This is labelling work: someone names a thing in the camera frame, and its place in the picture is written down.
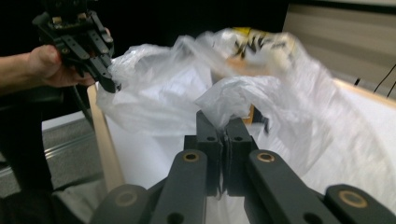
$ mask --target plastic bag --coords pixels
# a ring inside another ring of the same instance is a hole
[[[171,145],[155,149],[143,142],[118,149],[127,182],[149,188],[166,176],[184,135],[195,134],[199,109],[221,130],[229,119],[247,117],[254,105],[270,120],[268,133],[260,124],[248,127],[259,148],[278,153],[308,187],[324,193],[330,185],[349,184],[396,212],[395,171],[383,147],[328,69],[291,34],[224,29],[196,39],[181,36],[170,49],[130,48],[110,72],[122,90],[99,90],[97,102],[107,117],[135,141],[138,136],[152,142],[171,139]],[[162,165],[158,151],[168,153]],[[146,155],[145,164],[138,154]],[[145,166],[148,171],[141,175]],[[242,212],[234,212],[240,204],[224,197],[212,202],[213,222],[207,223],[245,223]]]

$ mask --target person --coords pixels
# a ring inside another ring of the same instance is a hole
[[[45,85],[61,88],[90,86],[94,82],[89,74],[82,77],[74,67],[65,66],[61,54],[52,45],[0,57],[0,96]]]

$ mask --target white plastic bag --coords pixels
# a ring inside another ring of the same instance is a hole
[[[324,193],[330,185],[349,184],[396,212],[395,171],[370,125],[340,94],[328,69],[290,34],[225,29],[196,39],[181,36],[170,49],[130,48],[110,72],[122,90],[100,89],[97,102],[125,131],[120,141],[128,141],[127,134],[137,142],[139,136],[152,142],[173,139],[155,149],[144,142],[116,146],[130,183],[149,188],[166,177],[184,135],[195,134],[199,109],[221,130],[255,105],[270,120],[269,133],[262,127],[251,132],[259,148],[277,152],[308,187]],[[166,160],[159,151],[167,153]],[[144,162],[136,159],[141,154]],[[240,202],[223,198],[218,206],[209,205],[214,210],[208,223],[218,223],[221,211],[227,216],[222,223],[244,223],[242,212],[239,219],[229,218]]]

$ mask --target gray floor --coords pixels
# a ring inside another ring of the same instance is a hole
[[[56,189],[101,175],[96,138],[85,118],[66,119],[63,124],[44,130],[43,143]],[[0,170],[0,197],[19,190],[11,169]]]

